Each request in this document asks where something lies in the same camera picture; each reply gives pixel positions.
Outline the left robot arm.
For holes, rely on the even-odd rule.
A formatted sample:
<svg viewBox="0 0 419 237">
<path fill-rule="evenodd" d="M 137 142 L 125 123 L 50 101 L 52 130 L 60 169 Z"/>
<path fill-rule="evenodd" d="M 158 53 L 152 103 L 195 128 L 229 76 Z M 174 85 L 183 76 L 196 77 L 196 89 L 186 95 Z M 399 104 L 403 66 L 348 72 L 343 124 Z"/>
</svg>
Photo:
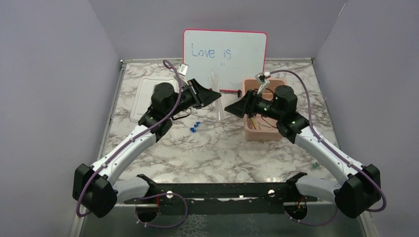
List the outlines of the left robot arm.
<svg viewBox="0 0 419 237">
<path fill-rule="evenodd" d="M 219 92 L 204 88 L 195 79 L 189 80 L 179 92 L 168 82 L 157 84 L 151 105 L 129 136 L 92 165 L 82 163 L 76 168 L 72 191 L 77 201 L 76 214 L 83 217 L 93 213 L 102 218 L 117 203 L 133 198 L 151 202 L 155 198 L 152 180 L 136 177 L 119 181 L 118 178 L 169 131 L 173 116 L 189 108 L 203 108 L 220 97 Z"/>
</svg>

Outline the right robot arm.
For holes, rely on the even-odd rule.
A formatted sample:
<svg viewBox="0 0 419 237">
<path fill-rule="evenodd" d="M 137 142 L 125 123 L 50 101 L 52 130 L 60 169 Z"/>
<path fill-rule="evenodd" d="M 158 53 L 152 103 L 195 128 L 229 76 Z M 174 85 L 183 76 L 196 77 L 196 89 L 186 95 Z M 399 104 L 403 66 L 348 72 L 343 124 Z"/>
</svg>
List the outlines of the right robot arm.
<svg viewBox="0 0 419 237">
<path fill-rule="evenodd" d="M 306 150 L 334 176 L 335 181 L 322 181 L 303 175 L 285 187 L 286 197 L 297 201 L 303 196 L 313 196 L 334 203 L 349 218 L 356 218 L 382 201 L 377 212 L 385 210 L 386 197 L 380 186 L 380 171 L 370 164 L 352 159 L 329 142 L 312 122 L 296 111 L 297 96 L 286 85 L 276 87 L 273 99 L 266 100 L 253 90 L 239 101 L 225 107 L 237 117 L 261 115 L 275 120 L 279 133 L 293 144 Z"/>
</svg>

